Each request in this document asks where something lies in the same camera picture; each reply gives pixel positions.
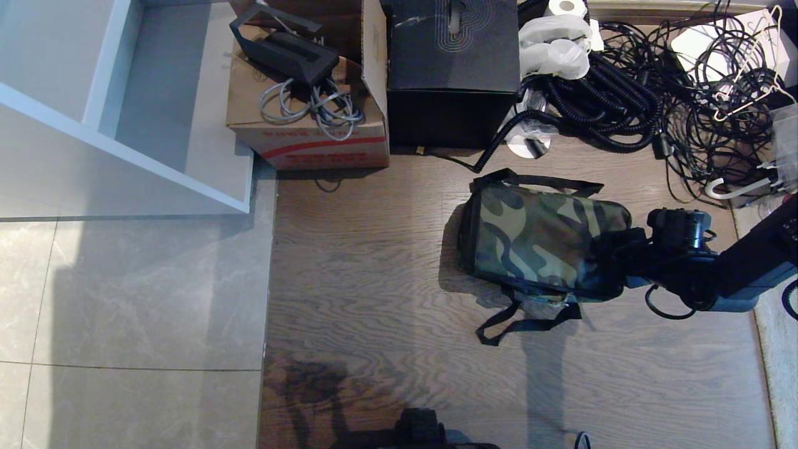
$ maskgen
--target white shelf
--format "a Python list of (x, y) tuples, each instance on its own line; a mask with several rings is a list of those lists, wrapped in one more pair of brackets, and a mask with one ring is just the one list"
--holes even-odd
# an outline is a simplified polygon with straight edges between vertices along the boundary
[(0, 82), (82, 121), (112, 11), (126, 1), (2, 0)]
[(225, 126), (234, 18), (0, 0), (0, 217), (248, 212), (252, 152)]
[(138, 0), (130, 11), (101, 132), (244, 201), (251, 151), (237, 155), (225, 126), (235, 14), (223, 3), (142, 7)]

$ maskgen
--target white plastic bag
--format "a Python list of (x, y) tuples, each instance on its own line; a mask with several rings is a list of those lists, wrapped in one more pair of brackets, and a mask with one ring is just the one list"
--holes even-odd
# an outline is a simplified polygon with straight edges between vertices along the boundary
[(518, 32), (521, 78), (529, 74), (554, 74), (574, 80), (590, 69), (587, 52), (593, 31), (583, 19), (547, 16), (532, 19)]
[[(521, 110), (538, 110), (538, 111), (545, 111), (546, 110), (546, 98), (543, 96), (543, 93), (538, 90), (528, 90), (526, 95), (523, 98), (523, 101), (520, 103), (523, 105)], [(508, 115), (504, 118), (504, 123), (510, 121), (516, 115), (514, 109), (510, 109)], [(520, 136), (524, 139), (535, 139), (537, 141), (543, 141), (544, 139), (548, 138), (551, 139), (551, 136), (556, 136), (559, 134), (556, 126), (547, 125), (545, 123), (541, 123), (535, 119), (529, 119), (521, 121), (518, 125), (514, 126), (510, 132), (508, 133), (507, 137), (504, 138), (505, 141), (510, 141), (515, 136)]]

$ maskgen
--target camouflage bag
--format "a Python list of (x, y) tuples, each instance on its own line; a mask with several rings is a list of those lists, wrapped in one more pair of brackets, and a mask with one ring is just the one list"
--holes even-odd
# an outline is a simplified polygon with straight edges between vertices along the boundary
[[(574, 193), (545, 193), (520, 185), (545, 185)], [(547, 331), (581, 319), (579, 302), (599, 302), (623, 292), (623, 276), (599, 264), (594, 238), (631, 226), (625, 207), (587, 199), (603, 187), (586, 181), (520, 176), (510, 169), (477, 178), (465, 205), (457, 237), (460, 268), (502, 286), (512, 305), (477, 331), (483, 344), (498, 346), (509, 332)], [(553, 320), (520, 320), (498, 336), (484, 331), (512, 318), (520, 306), (516, 293), (562, 307)]]

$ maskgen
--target bag strap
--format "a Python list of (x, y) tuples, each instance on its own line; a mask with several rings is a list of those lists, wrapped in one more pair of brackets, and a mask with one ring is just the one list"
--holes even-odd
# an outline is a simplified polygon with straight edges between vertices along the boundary
[(480, 187), (485, 181), (503, 181), (512, 185), (543, 185), (553, 189), (572, 189), (575, 190), (574, 197), (587, 198), (594, 193), (598, 193), (604, 184), (589, 181), (577, 181), (562, 177), (544, 177), (536, 175), (519, 175), (510, 169), (501, 169), (474, 180), (474, 185)]
[(492, 328), (497, 324), (511, 319), (516, 312), (518, 312), (518, 307), (521, 305), (521, 301), (516, 299), (515, 290), (506, 286), (502, 286), (501, 291), (502, 294), (510, 298), (512, 304), (510, 307), (505, 308), (503, 311), (488, 318), (488, 320), (476, 330), (476, 336), (479, 337), (480, 343), (482, 344), (487, 344), (488, 346), (499, 346), (499, 342), (501, 342), (504, 336), (510, 332), (550, 331), (558, 324), (564, 323), (568, 320), (582, 319), (582, 310), (579, 308), (579, 304), (569, 304), (565, 306), (565, 308), (563, 308), (563, 310), (561, 310), (557, 314), (557, 317), (555, 317), (553, 320), (539, 320), (536, 318), (531, 318), (513, 321), (499, 335), (488, 338), (485, 336), (485, 329)]

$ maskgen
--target gray tile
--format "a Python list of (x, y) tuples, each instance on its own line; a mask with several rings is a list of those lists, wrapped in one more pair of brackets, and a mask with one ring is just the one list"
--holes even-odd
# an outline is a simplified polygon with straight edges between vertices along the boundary
[(20, 447), (29, 377), (30, 365), (0, 363), (0, 447)]
[(54, 232), (54, 221), (0, 223), (0, 361), (30, 363), (34, 354)]
[(255, 447), (259, 372), (34, 365), (25, 449)]
[(260, 369), (274, 207), (262, 179), (249, 216), (59, 223), (35, 362)]

